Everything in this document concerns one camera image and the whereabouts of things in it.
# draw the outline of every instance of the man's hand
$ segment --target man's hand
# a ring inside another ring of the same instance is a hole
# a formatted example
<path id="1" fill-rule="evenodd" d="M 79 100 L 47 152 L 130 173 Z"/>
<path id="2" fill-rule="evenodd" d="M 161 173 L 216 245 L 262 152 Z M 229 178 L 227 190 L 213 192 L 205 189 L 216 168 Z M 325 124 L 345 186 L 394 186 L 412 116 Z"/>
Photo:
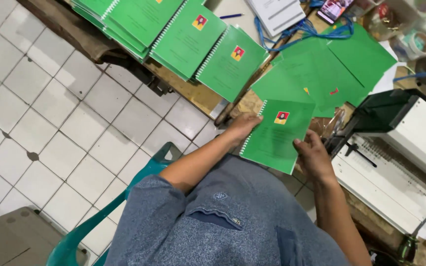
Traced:
<path id="1" fill-rule="evenodd" d="M 255 113 L 242 114 L 221 134 L 221 136 L 231 143 L 232 147 L 238 146 L 251 133 L 251 130 L 262 122 L 263 116 Z"/>
<path id="2" fill-rule="evenodd" d="M 297 163 L 305 176 L 311 178 L 313 182 L 336 180 L 327 150 L 316 132 L 307 130 L 305 141 L 295 139 L 293 145 L 299 153 Z"/>

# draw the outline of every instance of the man's right hand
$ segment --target man's right hand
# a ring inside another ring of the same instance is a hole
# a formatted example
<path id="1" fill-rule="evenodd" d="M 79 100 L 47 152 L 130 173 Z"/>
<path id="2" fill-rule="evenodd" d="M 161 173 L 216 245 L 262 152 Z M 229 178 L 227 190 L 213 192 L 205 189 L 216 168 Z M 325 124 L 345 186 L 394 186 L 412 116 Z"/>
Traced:
<path id="1" fill-rule="evenodd" d="M 293 145 L 299 153 L 297 163 L 312 182 L 336 181 L 327 150 L 315 131 L 307 130 L 305 140 L 295 139 Z"/>

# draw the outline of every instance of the teal plastic chair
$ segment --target teal plastic chair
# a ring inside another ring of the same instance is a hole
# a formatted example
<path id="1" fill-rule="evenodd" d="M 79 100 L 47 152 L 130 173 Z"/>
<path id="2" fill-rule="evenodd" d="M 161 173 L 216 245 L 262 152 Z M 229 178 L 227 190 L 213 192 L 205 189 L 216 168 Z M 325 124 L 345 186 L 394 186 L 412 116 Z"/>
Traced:
<path id="1" fill-rule="evenodd" d="M 168 152 L 172 153 L 173 158 L 180 157 L 181 152 L 172 143 L 167 142 L 164 146 L 149 160 L 147 165 L 139 171 L 133 178 L 126 190 L 116 197 L 110 204 L 93 215 L 90 219 L 73 229 L 68 233 L 56 247 L 52 250 L 47 260 L 46 266 L 80 266 L 76 260 L 76 250 L 81 240 L 86 237 L 90 231 L 95 228 L 104 218 L 106 218 L 114 209 L 116 209 L 123 201 L 127 200 L 131 188 L 150 174 L 158 174 L 174 160 L 166 160 L 165 156 Z M 107 249 L 93 266 L 103 266 L 108 255 Z"/>

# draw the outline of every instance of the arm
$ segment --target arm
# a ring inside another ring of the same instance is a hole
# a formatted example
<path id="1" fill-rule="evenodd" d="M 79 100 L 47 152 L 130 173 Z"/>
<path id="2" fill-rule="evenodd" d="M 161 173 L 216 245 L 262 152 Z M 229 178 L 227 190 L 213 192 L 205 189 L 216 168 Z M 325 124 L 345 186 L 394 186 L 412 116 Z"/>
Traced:
<path id="1" fill-rule="evenodd" d="M 253 113 L 239 116 L 223 134 L 167 166 L 159 175 L 184 193 L 188 192 L 261 121 L 262 117 Z"/>
<path id="2" fill-rule="evenodd" d="M 308 130 L 305 141 L 294 141 L 297 163 L 313 182 L 318 227 L 328 233 L 352 265 L 371 266 L 363 239 L 351 219 L 345 194 L 337 179 L 320 137 Z"/>

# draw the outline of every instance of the white tile floor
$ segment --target white tile floor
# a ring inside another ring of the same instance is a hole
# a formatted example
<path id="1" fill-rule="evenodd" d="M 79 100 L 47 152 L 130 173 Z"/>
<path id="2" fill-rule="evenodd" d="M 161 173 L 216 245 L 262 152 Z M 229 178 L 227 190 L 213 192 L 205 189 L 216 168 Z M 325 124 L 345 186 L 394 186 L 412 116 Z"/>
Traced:
<path id="1" fill-rule="evenodd" d="M 15 0 L 0 0 L 0 215 L 31 206 L 68 232 L 119 195 L 165 142 L 187 154 L 220 133 L 179 95 L 158 97 L 127 70 L 92 64 Z M 306 179 L 271 172 L 314 220 Z M 123 208 L 82 241 L 90 265 Z"/>

